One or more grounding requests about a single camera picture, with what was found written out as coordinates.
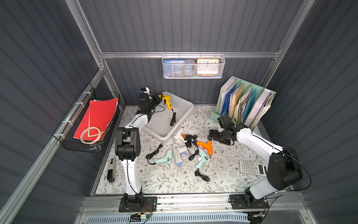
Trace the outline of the yellow glue gun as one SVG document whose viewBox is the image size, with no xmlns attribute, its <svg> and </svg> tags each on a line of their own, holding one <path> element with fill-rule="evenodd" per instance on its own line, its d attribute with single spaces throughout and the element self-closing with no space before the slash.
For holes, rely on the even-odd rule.
<svg viewBox="0 0 358 224">
<path fill-rule="evenodd" d="M 171 105 L 171 97 L 165 94 L 160 94 L 159 97 L 164 101 L 164 104 L 167 106 L 167 108 L 172 111 L 172 119 L 170 122 L 170 126 L 173 127 L 176 123 L 176 112 L 173 110 L 173 107 Z"/>
</svg>

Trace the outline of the orange glue gun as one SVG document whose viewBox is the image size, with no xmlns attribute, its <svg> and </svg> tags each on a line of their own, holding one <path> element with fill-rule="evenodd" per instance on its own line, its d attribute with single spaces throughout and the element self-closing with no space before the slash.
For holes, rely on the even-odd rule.
<svg viewBox="0 0 358 224">
<path fill-rule="evenodd" d="M 212 146 L 212 142 L 208 141 L 208 142 L 201 142 L 198 141 L 197 142 L 197 146 L 202 147 L 203 149 L 206 149 L 208 152 L 209 157 L 211 157 L 213 155 L 213 146 Z"/>
</svg>

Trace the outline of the translucent white storage box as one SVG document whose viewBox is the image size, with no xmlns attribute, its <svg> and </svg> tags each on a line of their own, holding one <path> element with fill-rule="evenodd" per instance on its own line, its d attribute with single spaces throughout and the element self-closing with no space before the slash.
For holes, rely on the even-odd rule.
<svg viewBox="0 0 358 224">
<path fill-rule="evenodd" d="M 169 110 L 164 103 L 161 103 L 160 105 L 163 106 L 165 110 L 163 112 L 156 111 L 154 115 L 152 115 L 149 123 L 143 127 L 142 131 L 150 134 L 162 143 L 167 143 L 184 124 L 184 121 L 193 110 L 194 105 L 167 91 L 162 93 L 170 97 L 170 103 L 173 109 Z"/>
</svg>

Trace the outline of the small white orange-tip glue gun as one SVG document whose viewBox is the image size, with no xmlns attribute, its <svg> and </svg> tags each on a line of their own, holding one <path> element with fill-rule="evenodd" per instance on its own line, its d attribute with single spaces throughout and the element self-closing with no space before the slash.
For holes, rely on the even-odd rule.
<svg viewBox="0 0 358 224">
<path fill-rule="evenodd" d="M 188 151 L 188 146 L 185 142 L 185 135 L 183 134 L 183 131 L 184 129 L 181 128 L 179 129 L 179 131 L 174 135 L 174 140 L 177 141 L 177 143 L 180 145 L 180 146 L 186 146 L 187 148 L 187 151 Z"/>
</svg>

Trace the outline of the white blue-tip glue gun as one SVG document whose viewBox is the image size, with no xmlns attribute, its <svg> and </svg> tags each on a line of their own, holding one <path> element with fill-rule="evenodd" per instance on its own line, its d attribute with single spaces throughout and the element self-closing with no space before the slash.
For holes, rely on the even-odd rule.
<svg viewBox="0 0 358 224">
<path fill-rule="evenodd" d="M 188 156 L 188 151 L 186 146 L 180 146 L 177 141 L 173 141 L 173 145 L 172 145 L 172 150 L 173 150 L 173 155 L 175 158 L 175 163 L 176 165 L 181 168 L 183 165 L 183 161 L 181 158 L 181 155 L 186 155 Z"/>
</svg>

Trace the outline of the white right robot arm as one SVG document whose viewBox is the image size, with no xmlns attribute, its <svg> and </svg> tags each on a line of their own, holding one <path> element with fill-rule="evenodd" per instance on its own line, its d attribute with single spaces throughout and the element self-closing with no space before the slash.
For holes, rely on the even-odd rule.
<svg viewBox="0 0 358 224">
<path fill-rule="evenodd" d="M 213 131 L 214 141 L 224 145 L 238 141 L 254 150 L 268 162 L 266 177 L 245 189 L 245 203 L 256 203 L 303 178 L 296 150 L 278 146 L 257 135 L 244 124 L 235 124 L 227 114 L 219 117 L 217 121 L 223 130 L 221 132 Z"/>
</svg>

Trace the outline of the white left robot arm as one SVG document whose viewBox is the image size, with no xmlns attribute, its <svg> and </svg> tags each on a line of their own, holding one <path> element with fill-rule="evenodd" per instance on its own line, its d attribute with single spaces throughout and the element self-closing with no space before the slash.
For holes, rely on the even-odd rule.
<svg viewBox="0 0 358 224">
<path fill-rule="evenodd" d="M 121 161 L 125 172 L 126 190 L 129 196 L 138 196 L 142 192 L 139 181 L 137 160 L 141 152 L 140 131 L 149 123 L 155 108 L 162 102 L 162 94 L 139 95 L 139 107 L 133 119 L 116 130 L 115 154 Z"/>
</svg>

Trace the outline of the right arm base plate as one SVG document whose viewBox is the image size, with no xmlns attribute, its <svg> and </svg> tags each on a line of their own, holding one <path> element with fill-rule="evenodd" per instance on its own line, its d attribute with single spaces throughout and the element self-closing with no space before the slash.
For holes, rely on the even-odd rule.
<svg viewBox="0 0 358 224">
<path fill-rule="evenodd" d="M 268 201 L 264 198 L 252 199 L 246 194 L 232 194 L 229 195 L 228 202 L 231 204 L 233 210 L 267 210 L 269 208 Z"/>
</svg>

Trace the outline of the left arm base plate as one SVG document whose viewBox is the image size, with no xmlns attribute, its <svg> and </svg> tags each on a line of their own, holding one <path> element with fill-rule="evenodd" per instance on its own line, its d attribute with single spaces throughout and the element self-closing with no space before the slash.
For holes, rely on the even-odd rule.
<svg viewBox="0 0 358 224">
<path fill-rule="evenodd" d="M 118 212 L 154 212 L 157 209 L 157 197 L 124 194 L 121 198 Z"/>
</svg>

